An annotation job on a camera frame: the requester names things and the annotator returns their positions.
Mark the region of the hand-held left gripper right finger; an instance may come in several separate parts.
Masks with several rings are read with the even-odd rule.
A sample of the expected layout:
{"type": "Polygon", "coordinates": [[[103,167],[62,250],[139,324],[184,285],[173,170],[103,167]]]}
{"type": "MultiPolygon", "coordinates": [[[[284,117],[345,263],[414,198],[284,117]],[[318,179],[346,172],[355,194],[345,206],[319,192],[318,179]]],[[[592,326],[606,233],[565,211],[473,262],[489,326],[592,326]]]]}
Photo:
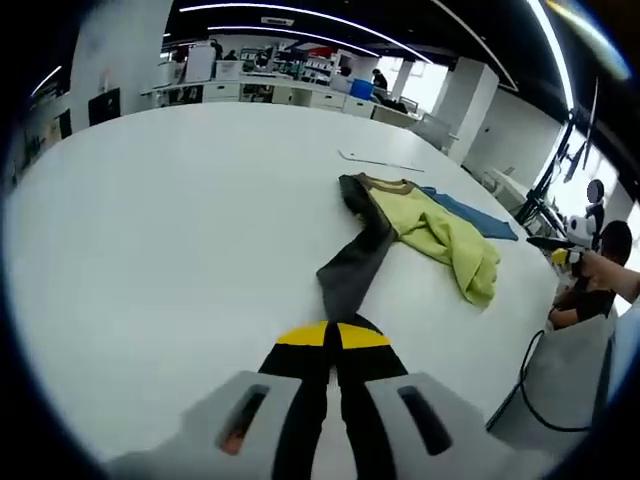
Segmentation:
{"type": "Polygon", "coordinates": [[[339,323],[341,414],[360,479],[541,479],[548,455],[490,434],[474,405],[410,373],[376,330],[339,323]]]}

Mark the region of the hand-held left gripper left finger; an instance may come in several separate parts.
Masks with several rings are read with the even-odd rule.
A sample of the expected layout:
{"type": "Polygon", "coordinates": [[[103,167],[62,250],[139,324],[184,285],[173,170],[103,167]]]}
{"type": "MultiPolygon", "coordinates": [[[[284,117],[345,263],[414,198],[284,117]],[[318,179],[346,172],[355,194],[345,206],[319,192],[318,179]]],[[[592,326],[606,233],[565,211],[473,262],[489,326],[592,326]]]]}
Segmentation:
{"type": "Polygon", "coordinates": [[[111,479],[308,479],[327,413],[326,323],[281,336],[181,416],[155,448],[110,460],[111,479]]]}

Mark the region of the person's right hand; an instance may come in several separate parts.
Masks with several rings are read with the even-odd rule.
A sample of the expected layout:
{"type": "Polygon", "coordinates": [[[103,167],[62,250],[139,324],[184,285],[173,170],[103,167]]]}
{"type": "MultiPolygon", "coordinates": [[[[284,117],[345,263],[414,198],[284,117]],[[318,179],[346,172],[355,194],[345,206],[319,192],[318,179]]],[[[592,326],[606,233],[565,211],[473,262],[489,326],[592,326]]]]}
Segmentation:
{"type": "Polygon", "coordinates": [[[609,259],[594,251],[586,251],[581,256],[581,274],[588,280],[590,290],[609,290],[608,280],[610,267],[616,267],[609,259]]]}

